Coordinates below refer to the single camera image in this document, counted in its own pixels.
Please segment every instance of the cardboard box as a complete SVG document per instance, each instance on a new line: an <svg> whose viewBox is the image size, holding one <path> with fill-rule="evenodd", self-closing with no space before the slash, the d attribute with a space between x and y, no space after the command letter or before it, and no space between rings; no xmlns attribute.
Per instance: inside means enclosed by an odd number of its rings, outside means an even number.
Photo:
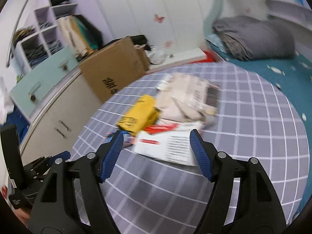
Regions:
<svg viewBox="0 0 312 234"><path fill-rule="evenodd" d="M130 37L96 52L80 64L80 70L102 103L145 74Z"/></svg>
<svg viewBox="0 0 312 234"><path fill-rule="evenodd" d="M137 54L138 54L138 56L139 56L139 58L140 58L140 60L141 60L141 62L143 64L143 66L144 66L144 69L146 71L148 71L149 70L149 66L151 65L151 63L149 62L149 59L147 58L147 56L146 56L146 54L144 52L144 49L143 48L142 49L138 49L137 50Z"/></svg>

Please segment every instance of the gray bedsheet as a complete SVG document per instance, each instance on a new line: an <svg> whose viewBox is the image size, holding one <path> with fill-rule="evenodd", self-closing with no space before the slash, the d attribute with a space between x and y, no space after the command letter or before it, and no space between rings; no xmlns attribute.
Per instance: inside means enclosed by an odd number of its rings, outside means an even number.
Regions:
<svg viewBox="0 0 312 234"><path fill-rule="evenodd" d="M222 18L213 29L239 60L290 58L295 54L294 37L278 22L247 16Z"/></svg>

